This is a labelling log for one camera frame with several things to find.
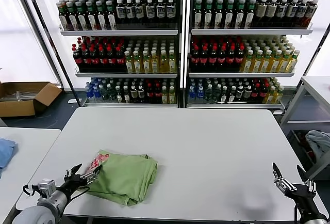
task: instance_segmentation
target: yellow bottle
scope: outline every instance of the yellow bottle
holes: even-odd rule
[[[169,66],[170,66],[170,73],[176,73],[176,61],[174,56],[174,50],[169,51]]]
[[[158,56],[155,50],[151,51],[152,73],[159,73]]]
[[[169,61],[167,60],[166,50],[160,51],[160,65],[159,72],[160,73],[168,73],[169,72]]]
[[[241,67],[241,72],[243,73],[248,73],[251,67],[251,62],[252,62],[252,55],[253,55],[253,50],[249,50],[247,54],[245,54],[242,67]]]
[[[143,67],[144,67],[144,73],[151,73],[150,56],[148,54],[148,51],[143,51]]]
[[[275,56],[273,57],[273,59],[270,60],[270,63],[268,64],[268,68],[267,68],[268,72],[270,72],[270,73],[276,72],[276,69],[278,67],[279,60],[281,59],[281,57],[282,57],[282,50],[277,50],[275,52]]]
[[[257,55],[255,59],[252,61],[252,65],[250,67],[250,73],[259,72],[261,60],[262,60],[262,50],[257,50]]]
[[[283,91],[284,91],[284,87],[280,86],[278,88],[278,91],[274,94],[274,98],[273,98],[273,101],[272,101],[273,104],[279,104],[280,103],[280,101],[283,97]]]
[[[271,104],[275,94],[275,86],[270,87],[270,91],[266,94],[265,98],[263,99],[263,104]]]
[[[292,73],[293,69],[294,69],[294,66],[297,64],[298,60],[298,56],[299,56],[299,53],[300,51],[299,50],[296,50],[293,52],[293,55],[292,55],[292,58],[291,60],[289,61],[288,63],[288,66],[287,68],[285,69],[285,72],[286,73]]]
[[[285,69],[287,68],[289,59],[290,59],[291,51],[285,50],[284,56],[282,59],[279,61],[279,64],[277,66],[276,72],[277,73],[284,73]]]
[[[262,59],[260,73],[266,73],[267,72],[267,67],[269,65],[269,60],[270,60],[271,54],[272,54],[271,50],[266,51],[265,56]]]

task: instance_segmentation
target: shelf tier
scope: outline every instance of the shelf tier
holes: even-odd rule
[[[187,104],[187,108],[201,108],[201,109],[271,109],[282,110],[281,104]]]
[[[67,36],[173,36],[177,29],[136,29],[136,30],[77,30],[61,31]]]
[[[177,78],[176,73],[80,73],[76,72],[78,78]]]
[[[268,78],[268,77],[292,77],[292,73],[189,73],[190,78]]]

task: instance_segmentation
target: folded green shirt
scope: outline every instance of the folded green shirt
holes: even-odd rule
[[[88,193],[127,206],[142,202],[154,182],[157,161],[148,155],[120,155],[104,150],[99,154],[109,154],[109,158],[102,163]]]

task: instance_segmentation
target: bottle label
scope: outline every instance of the bottle label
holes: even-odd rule
[[[118,103],[123,103],[123,99],[122,99],[122,96],[119,96],[119,95],[117,95],[117,100],[118,100]]]
[[[69,19],[70,19],[70,21],[71,21],[71,23],[72,23],[72,27],[73,27],[73,29],[74,29],[74,30],[79,30],[79,28],[78,28],[78,23],[77,23],[77,20],[76,20],[76,17],[73,16],[73,15],[70,15],[70,16],[69,16]]]
[[[79,19],[82,29],[87,30],[87,23],[86,23],[85,17],[83,15],[79,15],[78,19]]]
[[[128,104],[129,103],[129,95],[125,95],[124,97],[125,97],[126,104]]]
[[[265,16],[272,18],[276,13],[277,6],[268,6]]]
[[[163,104],[167,104],[167,95],[162,95],[161,100]]]
[[[165,18],[165,16],[166,16],[165,6],[157,6],[157,17]]]
[[[119,19],[124,19],[126,18],[126,11],[125,11],[125,7],[116,7],[117,10],[117,16]]]
[[[225,20],[225,29],[230,28],[230,24],[232,22],[233,14],[232,13],[227,13],[226,14],[226,20]]]
[[[110,27],[111,27],[111,30],[116,30],[117,29],[117,26],[116,26],[116,20],[114,18],[114,15],[113,14],[109,14],[108,15],[108,19],[109,19],[109,22],[110,22]]]
[[[195,14],[195,29],[199,29],[201,26],[201,18],[202,14],[201,13],[196,13]]]
[[[133,73],[133,68],[132,68],[132,63],[131,62],[126,62],[126,67],[127,67],[127,72],[128,73]]]
[[[126,16],[129,19],[135,18],[134,6],[126,6]]]
[[[88,19],[91,23],[92,30],[97,30],[95,17],[93,15],[88,15]]]
[[[212,14],[211,13],[205,14],[204,29],[210,29],[211,18],[212,18]]]
[[[105,18],[103,15],[98,15],[98,20],[100,22],[100,25],[101,25],[101,30],[107,30],[107,25],[105,23]]]
[[[273,65],[270,69],[270,73],[275,73],[276,72],[276,68],[278,66],[278,63],[279,63],[279,61],[274,61]]]
[[[149,62],[148,61],[145,61],[143,63],[143,66],[144,66],[144,72],[145,73],[149,73]]]
[[[261,69],[260,69],[260,73],[266,73],[267,67],[268,67],[269,62],[268,61],[264,61]]]
[[[249,70],[250,70],[250,66],[251,66],[251,62],[250,61],[247,61],[244,65],[244,70],[243,70],[243,73],[248,73]]]
[[[134,66],[136,73],[141,73],[140,62],[138,61],[134,62]]]
[[[222,13],[217,13],[216,14],[216,19],[214,22],[214,28],[215,29],[220,29],[220,25],[221,25],[221,19],[222,19]]]
[[[153,73],[158,73],[158,63],[153,62],[152,67],[153,67]]]
[[[167,17],[174,18],[175,17],[175,6],[167,6]]]
[[[239,29],[241,27],[243,16],[244,16],[243,13],[238,13],[237,14],[236,22],[235,22],[235,29]]]
[[[246,21],[245,21],[245,29],[250,29],[251,24],[252,24],[252,19],[253,19],[253,13],[248,13],[246,15]]]
[[[155,7],[154,6],[146,6],[146,16],[149,19],[153,19],[155,17]]]
[[[63,26],[63,29],[64,30],[68,30],[69,27],[68,27],[67,19],[64,16],[62,16],[62,15],[59,16],[59,18],[60,18],[61,24]]]

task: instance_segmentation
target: beverage bottle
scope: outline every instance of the beverage bottle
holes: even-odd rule
[[[143,67],[144,67],[144,73],[151,73],[150,56],[148,54],[148,51],[143,51]]]
[[[284,73],[285,72],[285,69],[287,68],[287,65],[288,65],[289,60],[290,60],[290,55],[291,55],[291,51],[290,50],[285,50],[284,56],[279,61],[279,64],[277,66],[277,69],[276,69],[277,73]]]
[[[232,89],[228,95],[228,104],[232,103],[236,95],[236,86],[232,86]]]
[[[207,46],[204,46],[200,56],[200,66],[199,66],[200,72],[206,72],[207,59],[208,59]]]
[[[222,19],[222,5],[223,5],[223,0],[217,0],[217,7],[216,7],[216,12],[215,12],[215,19],[214,19],[214,28],[215,29],[220,29],[223,27],[223,19]]]
[[[238,10],[236,11],[236,20],[235,20],[235,29],[239,29],[242,25],[243,17],[244,17],[244,7],[245,0],[239,0]]]
[[[283,91],[284,91],[284,87],[280,86],[278,88],[278,91],[274,94],[274,98],[272,100],[272,104],[279,104],[282,97],[283,97]]]
[[[240,85],[237,87],[236,95],[235,95],[235,101],[240,101],[243,97],[243,86]]]
[[[195,9],[194,9],[194,28],[199,29],[201,27],[202,19],[202,0],[195,0]]]
[[[204,29],[210,29],[211,22],[212,22],[212,2],[213,0],[206,0],[206,6],[204,13]]]
[[[298,61],[297,58],[299,56],[299,53],[300,53],[299,50],[296,50],[293,52],[292,58],[289,61],[287,68],[285,69],[286,73],[292,73],[295,65],[297,64],[297,61]]]
[[[224,24],[225,29],[229,29],[232,26],[233,7],[234,7],[234,0],[228,0],[227,10],[225,13],[225,24]]]
[[[159,72],[160,73],[168,73],[169,72],[169,61],[167,59],[166,51],[160,51],[160,65],[159,65]]]
[[[246,12],[246,17],[244,19],[244,22],[245,22],[244,28],[245,29],[250,29],[250,27],[252,25],[252,21],[254,18],[254,12],[255,12],[255,4],[256,4],[256,0],[250,0],[249,7]]]
[[[252,88],[252,87],[248,85],[248,86],[244,89],[243,99],[244,99],[245,101],[247,101],[247,100],[250,98],[250,96],[251,96],[251,93],[252,93],[252,89],[251,89],[251,88]]]

